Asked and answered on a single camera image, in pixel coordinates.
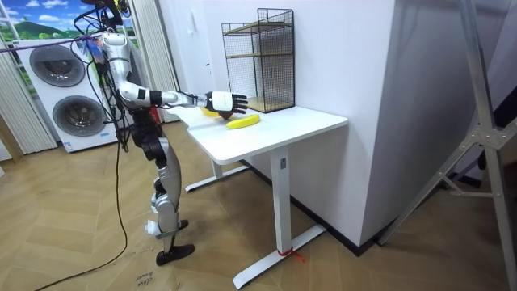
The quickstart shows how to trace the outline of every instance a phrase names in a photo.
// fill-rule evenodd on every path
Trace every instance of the banana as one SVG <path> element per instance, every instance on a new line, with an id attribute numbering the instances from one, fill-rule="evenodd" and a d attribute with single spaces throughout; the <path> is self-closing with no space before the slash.
<path id="1" fill-rule="evenodd" d="M 257 124 L 259 121 L 260 121 L 260 116 L 254 114 L 247 118 L 230 121 L 229 123 L 226 124 L 226 127 L 229 129 L 241 129 L 246 126 Z"/>

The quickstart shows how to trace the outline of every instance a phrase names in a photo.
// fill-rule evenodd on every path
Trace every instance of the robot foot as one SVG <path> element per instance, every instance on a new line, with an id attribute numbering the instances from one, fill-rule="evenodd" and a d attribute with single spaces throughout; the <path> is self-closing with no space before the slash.
<path id="1" fill-rule="evenodd" d="M 160 251 L 156 256 L 156 265 L 163 266 L 169 262 L 182 259 L 193 253 L 194 250 L 195 247 L 193 244 L 187 244 L 184 246 L 172 247 L 172 250 L 167 254 L 164 254 L 163 251 Z"/>
<path id="2" fill-rule="evenodd" d="M 179 221 L 179 228 L 178 228 L 178 231 L 184 229 L 185 227 L 188 226 L 188 220 L 187 219 L 182 219 Z"/>

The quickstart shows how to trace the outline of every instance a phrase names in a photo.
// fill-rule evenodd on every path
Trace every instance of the robot leg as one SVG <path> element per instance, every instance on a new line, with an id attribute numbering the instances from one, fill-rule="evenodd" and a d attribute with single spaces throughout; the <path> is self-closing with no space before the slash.
<path id="1" fill-rule="evenodd" d="M 194 250 L 191 244 L 174 246 L 178 230 L 186 227 L 188 221 L 179 221 L 179 195 L 181 193 L 181 171 L 176 153 L 170 147 L 166 137 L 159 137 L 160 145 L 165 152 L 166 165 L 158 168 L 158 180 L 154 187 L 156 200 L 154 208 L 158 211 L 157 238 L 163 240 L 163 251 L 158 253 L 156 264 L 162 266 L 173 260 L 182 259 Z"/>

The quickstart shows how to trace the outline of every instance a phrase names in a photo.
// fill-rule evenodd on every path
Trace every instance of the power cord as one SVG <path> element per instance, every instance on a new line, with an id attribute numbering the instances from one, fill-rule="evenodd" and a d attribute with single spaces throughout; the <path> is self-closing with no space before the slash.
<path id="1" fill-rule="evenodd" d="M 124 223 L 122 222 L 122 215 L 120 215 L 120 201 L 119 201 L 119 162 L 120 162 L 120 141 L 117 143 L 117 148 L 116 148 L 116 212 L 119 216 L 119 223 L 120 223 L 120 228 L 122 229 L 122 231 L 124 232 L 124 248 L 122 249 L 122 251 L 120 251 L 120 253 L 118 255 L 116 255 L 113 259 L 110 259 L 108 262 L 98 266 L 98 267 L 95 267 L 95 268 L 91 268 L 90 270 L 87 270 L 87 271 L 84 271 L 84 272 L 80 272 L 80 273 L 77 273 L 75 275 L 72 275 L 72 276 L 67 276 L 63 279 L 60 279 L 60 280 L 57 280 L 57 281 L 54 281 L 50 284 L 47 284 L 43 287 L 40 287 L 38 289 L 36 289 L 35 291 L 41 291 L 43 289 L 46 289 L 50 286 L 54 286 L 56 284 L 59 284 L 61 282 L 64 282 L 66 280 L 70 280 L 70 279 L 73 279 L 73 278 L 76 278 L 76 277 L 79 277 L 79 276 L 82 276 L 82 275 L 86 275 L 90 272 L 93 272 L 95 270 L 98 270 L 102 267 L 105 267 L 107 266 L 108 264 L 111 264 L 113 263 L 113 261 L 115 261 L 116 259 L 118 259 L 125 251 L 126 249 L 128 248 L 128 233 L 126 232 L 126 229 L 124 227 Z"/>
<path id="2" fill-rule="evenodd" d="M 108 73 L 111 73 L 111 71 L 109 70 L 109 65 L 107 65 L 105 69 L 105 71 L 101 74 L 101 72 L 99 71 L 99 68 L 97 68 L 97 72 L 99 73 L 99 82 L 102 84 L 102 90 L 104 92 L 104 97 L 107 101 L 107 106 L 110 108 L 110 111 L 109 112 L 104 106 L 103 106 L 103 102 L 102 100 L 100 99 L 99 95 L 97 94 L 97 91 L 95 90 L 95 87 L 93 85 L 93 82 L 91 81 L 91 77 L 90 77 L 90 65 L 93 64 L 93 60 L 90 61 L 90 62 L 87 62 L 87 61 L 84 61 L 83 59 L 80 58 L 80 56 L 78 56 L 73 50 L 72 50 L 72 44 L 70 43 L 70 51 L 74 54 L 74 56 L 79 60 L 81 61 L 83 64 L 86 64 L 86 75 L 88 77 L 88 82 L 90 83 L 90 86 L 92 88 L 92 90 L 94 91 L 95 93 L 95 97 L 97 98 L 97 100 L 99 101 L 101 107 L 103 108 L 104 110 L 104 113 L 106 114 L 108 120 L 107 122 L 108 123 L 113 123 L 114 126 L 115 126 L 115 130 L 116 130 L 116 137 L 117 137 L 117 150 L 116 150 L 116 211 L 117 211 L 117 215 L 119 217 L 119 223 L 120 223 L 120 228 L 122 229 L 122 232 L 124 233 L 124 248 L 122 249 L 122 251 L 120 251 L 120 253 L 118 255 L 116 255 L 113 259 L 110 259 L 109 261 L 107 261 L 106 263 L 104 264 L 101 264 L 95 268 L 92 268 L 92 269 L 89 269 L 89 270 L 86 270 L 84 272 L 80 272 L 80 273 L 77 273 L 77 274 L 74 274 L 74 275 L 71 275 L 71 276 L 67 276 L 65 278 L 62 278 L 60 280 L 56 280 L 54 281 L 53 283 L 50 283 L 50 284 L 47 284 L 43 287 L 40 287 L 38 289 L 36 289 L 36 291 L 41 291 L 43 289 L 46 289 L 48 287 L 51 287 L 51 286 L 54 286 L 54 285 L 57 285 L 61 282 L 64 282 L 66 280 L 70 280 L 70 279 L 73 279 L 73 278 L 76 278 L 76 277 L 79 277 L 79 276 L 83 276 L 83 275 L 86 275 L 86 274 L 89 274 L 95 270 L 98 270 L 102 267 L 105 267 L 107 266 L 108 264 L 111 264 L 113 263 L 116 259 L 118 259 L 125 251 L 126 249 L 128 248 L 128 233 L 126 232 L 126 229 L 124 227 L 124 223 L 122 222 L 122 215 L 120 214 L 120 198 L 119 198 L 119 179 L 120 179 L 120 176 L 119 176 L 119 163 L 120 163 L 120 147 L 122 146 L 124 151 L 125 152 L 128 152 L 128 140 L 129 140 L 129 137 L 130 137 L 130 134 L 128 133 L 127 135 L 124 135 L 124 133 L 120 130 L 119 128 L 119 125 L 118 125 L 118 121 L 122 121 L 122 126 L 125 127 L 126 123 L 128 124 L 128 119 L 126 117 L 126 111 L 125 111 L 125 108 L 124 106 L 117 106 L 118 108 L 120 108 L 120 117 L 117 119 L 116 118 L 116 109 L 115 108 L 112 108 L 111 107 L 111 98 L 113 98 L 114 94 L 116 94 L 116 91 L 113 90 L 113 84 L 111 83 L 111 79 L 110 77 L 112 77 L 110 74 L 107 74 L 106 71 Z M 104 88 L 104 83 L 103 83 L 103 79 L 106 79 L 107 81 L 107 84 L 109 86 L 109 91 L 110 91 L 110 95 L 108 97 L 107 95 L 107 92 L 106 92 L 106 88 Z"/>

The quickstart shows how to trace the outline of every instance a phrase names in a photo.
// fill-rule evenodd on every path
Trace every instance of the white wall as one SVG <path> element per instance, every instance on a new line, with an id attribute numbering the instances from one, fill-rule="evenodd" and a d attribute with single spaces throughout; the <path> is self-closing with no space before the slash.
<path id="1" fill-rule="evenodd" d="M 202 2 L 159 0 L 159 3 L 181 90 L 196 94 L 213 91 Z"/>
<path id="2" fill-rule="evenodd" d="M 494 109 L 517 86 L 517 34 L 515 32 L 517 32 L 517 0 L 512 0 L 488 69 L 490 97 Z M 475 116 L 471 127 L 478 121 L 477 116 Z M 458 162 L 456 171 L 465 169 L 474 159 L 479 157 L 480 153 L 480 147 L 470 150 Z M 475 179 L 482 179 L 483 171 L 475 167 L 467 175 Z"/>
<path id="3" fill-rule="evenodd" d="M 290 146 L 292 195 L 359 245 L 393 0 L 189 3 L 161 1 L 168 18 L 178 19 L 167 29 L 174 30 L 174 60 L 182 59 L 187 90 L 194 92 L 229 89 L 221 23 L 254 22 L 259 7 L 294 10 L 296 105 L 346 116 L 351 123 Z M 188 35 L 191 11 L 198 33 Z M 203 45 L 209 59 L 198 51 Z M 206 74 L 213 81 L 202 78 Z M 269 157 L 250 162 L 271 176 Z"/>
<path id="4" fill-rule="evenodd" d="M 487 64 L 508 4 L 477 1 Z M 445 162 L 474 108 L 456 3 L 397 0 L 361 243 L 396 218 Z"/>

